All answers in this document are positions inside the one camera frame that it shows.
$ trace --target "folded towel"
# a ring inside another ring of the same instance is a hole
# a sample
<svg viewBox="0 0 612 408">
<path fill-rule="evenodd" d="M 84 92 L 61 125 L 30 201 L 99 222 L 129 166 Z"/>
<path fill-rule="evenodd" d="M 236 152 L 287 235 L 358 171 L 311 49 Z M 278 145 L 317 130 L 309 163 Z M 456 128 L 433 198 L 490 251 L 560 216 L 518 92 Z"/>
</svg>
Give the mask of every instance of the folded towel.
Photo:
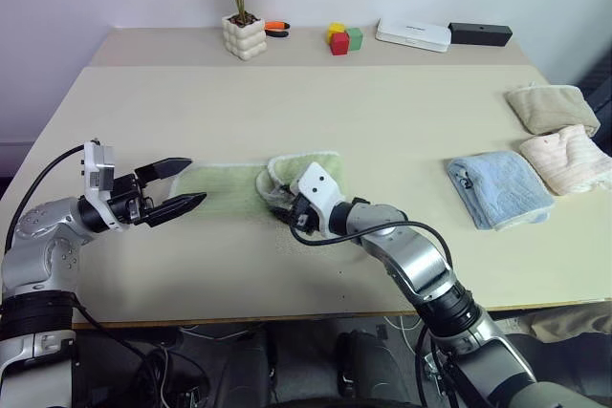
<svg viewBox="0 0 612 408">
<path fill-rule="evenodd" d="M 519 149 L 558 195 L 589 191 L 598 184 L 612 189 L 612 158 L 586 136 L 582 125 L 529 139 Z"/>
<path fill-rule="evenodd" d="M 257 192 L 268 205 L 289 209 L 294 200 L 289 185 L 313 161 L 318 162 L 342 188 L 340 155 L 337 152 L 313 152 L 272 158 L 257 176 Z"/>
<path fill-rule="evenodd" d="M 592 138 L 600 129 L 600 122 L 575 86 L 528 86 L 505 96 L 532 134 L 548 134 L 565 126 L 583 124 Z"/>
<path fill-rule="evenodd" d="M 478 229 L 538 224 L 555 205 L 534 169 L 515 152 L 455 158 L 447 172 Z"/>
<path fill-rule="evenodd" d="M 174 179 L 170 197 L 206 191 L 206 201 L 189 212 L 192 216 L 252 216 L 268 213 L 269 204 L 288 208 L 293 195 L 283 185 L 312 161 L 341 179 L 340 156 L 335 152 L 276 157 L 268 164 L 192 164 Z"/>
</svg>

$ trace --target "blue towel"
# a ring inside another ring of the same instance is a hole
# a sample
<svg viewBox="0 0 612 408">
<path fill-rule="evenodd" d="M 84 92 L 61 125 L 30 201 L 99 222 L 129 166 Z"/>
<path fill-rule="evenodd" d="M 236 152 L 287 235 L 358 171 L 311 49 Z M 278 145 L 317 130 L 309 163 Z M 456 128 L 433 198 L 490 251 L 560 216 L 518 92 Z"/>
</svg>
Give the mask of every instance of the blue towel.
<svg viewBox="0 0 612 408">
<path fill-rule="evenodd" d="M 504 229 L 548 219 L 555 200 L 515 152 L 455 158 L 448 176 L 478 229 Z"/>
</svg>

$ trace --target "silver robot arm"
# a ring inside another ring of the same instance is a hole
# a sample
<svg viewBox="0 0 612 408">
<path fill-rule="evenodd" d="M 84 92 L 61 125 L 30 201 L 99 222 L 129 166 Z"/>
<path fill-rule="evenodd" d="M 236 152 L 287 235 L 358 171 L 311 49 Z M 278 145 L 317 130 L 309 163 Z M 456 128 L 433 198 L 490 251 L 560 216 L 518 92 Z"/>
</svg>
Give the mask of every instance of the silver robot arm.
<svg viewBox="0 0 612 408">
<path fill-rule="evenodd" d="M 188 159 L 158 161 L 115 179 L 110 147 L 87 142 L 83 150 L 84 196 L 29 210 L 8 237 L 1 266 L 0 408 L 86 405 L 74 385 L 72 330 L 81 246 L 106 229 L 159 225 L 206 196 L 182 195 L 155 207 L 142 194 L 147 183 L 178 173 Z"/>
<path fill-rule="evenodd" d="M 291 191 L 296 198 L 286 221 L 294 236 L 309 246 L 322 243 L 302 238 L 299 230 L 345 237 L 381 261 L 429 328 L 446 358 L 444 370 L 468 406 L 600 406 L 556 384 L 536 381 L 529 364 L 473 301 L 447 259 L 413 227 L 439 237 L 435 230 L 409 221 L 390 205 L 360 199 L 347 203 L 334 179 L 315 162 L 292 183 Z M 381 228 L 371 231 L 376 226 Z M 364 234 L 356 237 L 361 231 Z"/>
</svg>

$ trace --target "toy block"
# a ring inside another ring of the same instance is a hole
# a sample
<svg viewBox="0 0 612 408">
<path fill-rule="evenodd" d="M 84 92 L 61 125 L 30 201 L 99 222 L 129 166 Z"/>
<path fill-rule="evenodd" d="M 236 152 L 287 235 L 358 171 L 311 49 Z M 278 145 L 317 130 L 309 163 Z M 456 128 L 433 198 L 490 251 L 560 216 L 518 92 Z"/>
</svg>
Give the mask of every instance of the toy block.
<svg viewBox="0 0 612 408">
<path fill-rule="evenodd" d="M 348 33 L 348 37 L 351 40 L 351 43 L 348 46 L 349 52 L 354 52 L 361 48 L 361 42 L 363 41 L 363 32 L 361 32 L 360 28 L 348 28 L 346 30 Z"/>
<path fill-rule="evenodd" d="M 332 54 L 337 56 L 339 54 L 348 53 L 348 45 L 350 39 L 346 32 L 336 32 L 332 35 L 332 39 L 329 43 L 329 47 L 332 49 Z"/>
<path fill-rule="evenodd" d="M 346 28 L 342 23 L 330 24 L 329 28 L 327 28 L 327 43 L 329 44 L 331 42 L 332 35 L 334 35 L 336 32 L 344 32 L 345 29 Z"/>
</svg>

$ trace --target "green towel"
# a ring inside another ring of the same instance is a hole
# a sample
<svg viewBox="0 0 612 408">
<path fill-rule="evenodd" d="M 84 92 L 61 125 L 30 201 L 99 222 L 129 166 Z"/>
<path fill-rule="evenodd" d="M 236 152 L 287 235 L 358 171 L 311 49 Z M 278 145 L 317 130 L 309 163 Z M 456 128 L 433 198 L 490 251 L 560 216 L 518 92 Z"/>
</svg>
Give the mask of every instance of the green towel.
<svg viewBox="0 0 612 408">
<path fill-rule="evenodd" d="M 311 162 L 316 161 L 342 185 L 340 156 L 336 152 L 283 155 L 268 164 L 199 164 L 179 174 L 170 197 L 205 191 L 207 198 L 189 215 L 252 216 L 268 213 L 268 204 L 291 206 L 286 189 Z"/>
</svg>

